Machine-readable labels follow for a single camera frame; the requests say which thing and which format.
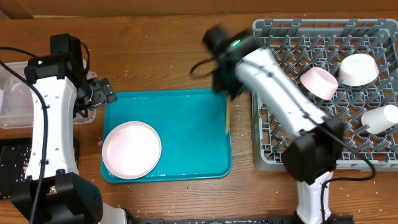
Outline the wooden chopstick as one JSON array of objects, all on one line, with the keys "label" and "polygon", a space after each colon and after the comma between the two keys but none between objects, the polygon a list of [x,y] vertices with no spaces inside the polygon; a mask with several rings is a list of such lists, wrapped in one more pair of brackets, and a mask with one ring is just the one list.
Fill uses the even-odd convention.
[{"label": "wooden chopstick", "polygon": [[230,132],[230,103],[231,103],[231,95],[226,97],[226,122],[225,122],[225,135]]}]

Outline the pink round plate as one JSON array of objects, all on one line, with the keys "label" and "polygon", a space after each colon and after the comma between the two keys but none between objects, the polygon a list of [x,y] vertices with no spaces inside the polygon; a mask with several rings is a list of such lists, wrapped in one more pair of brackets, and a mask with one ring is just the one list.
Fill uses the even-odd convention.
[{"label": "pink round plate", "polygon": [[102,147],[102,160],[111,174],[126,180],[141,178],[158,164],[162,142],[156,130],[140,121],[116,126]]}]

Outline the pink small bowl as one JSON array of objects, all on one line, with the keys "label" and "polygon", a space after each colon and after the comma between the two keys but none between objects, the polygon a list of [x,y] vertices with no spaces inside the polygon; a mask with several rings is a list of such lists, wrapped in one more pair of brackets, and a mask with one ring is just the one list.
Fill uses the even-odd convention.
[{"label": "pink small bowl", "polygon": [[323,100],[331,100],[338,88],[337,79],[320,67],[309,69],[300,77],[300,81],[308,91]]}]

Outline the cream white bowl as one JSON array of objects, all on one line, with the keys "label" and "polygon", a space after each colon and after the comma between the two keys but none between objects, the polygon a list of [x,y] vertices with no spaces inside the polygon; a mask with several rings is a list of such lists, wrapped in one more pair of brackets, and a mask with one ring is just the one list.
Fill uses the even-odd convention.
[{"label": "cream white bowl", "polygon": [[368,54],[353,54],[340,63],[338,78],[348,86],[367,85],[379,75],[375,59]]}]

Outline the white cup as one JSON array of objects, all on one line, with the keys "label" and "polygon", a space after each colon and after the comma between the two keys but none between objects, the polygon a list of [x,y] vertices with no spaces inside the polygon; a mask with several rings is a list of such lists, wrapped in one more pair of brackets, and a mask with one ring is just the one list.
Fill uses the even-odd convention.
[{"label": "white cup", "polygon": [[363,126],[367,126],[367,132],[379,134],[397,124],[397,107],[386,105],[365,112],[361,117]]}]

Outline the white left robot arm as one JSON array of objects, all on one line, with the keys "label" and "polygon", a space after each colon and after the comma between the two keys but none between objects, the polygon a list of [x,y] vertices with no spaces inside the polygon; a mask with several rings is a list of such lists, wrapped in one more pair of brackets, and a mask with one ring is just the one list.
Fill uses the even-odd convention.
[{"label": "white left robot arm", "polygon": [[34,57],[25,82],[34,100],[32,147],[26,180],[11,194],[30,223],[134,223],[128,210],[102,201],[95,184],[80,177],[73,150],[73,115],[109,103],[101,81],[88,80],[89,62],[59,53]]}]

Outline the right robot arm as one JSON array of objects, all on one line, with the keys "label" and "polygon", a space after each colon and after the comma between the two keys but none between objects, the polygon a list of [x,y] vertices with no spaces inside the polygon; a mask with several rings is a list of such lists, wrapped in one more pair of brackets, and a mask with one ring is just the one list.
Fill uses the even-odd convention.
[{"label": "right robot arm", "polygon": [[270,49],[244,30],[229,36],[220,26],[203,37],[218,66],[213,89],[236,98],[247,88],[257,93],[281,123],[291,143],[282,162],[297,181],[300,223],[325,223],[330,215],[327,185],[342,151],[343,121],[327,118],[280,68]]}]

